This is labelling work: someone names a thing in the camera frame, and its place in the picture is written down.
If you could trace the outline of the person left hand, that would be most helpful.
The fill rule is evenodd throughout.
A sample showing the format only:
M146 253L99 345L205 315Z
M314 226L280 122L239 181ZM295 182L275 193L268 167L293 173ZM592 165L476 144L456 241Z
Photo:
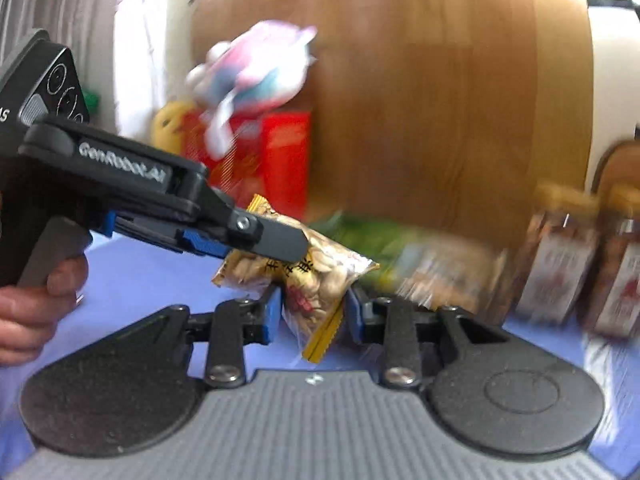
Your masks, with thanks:
M38 287L6 286L0 297L1 366L35 361L66 315L89 274L85 255L62 261Z

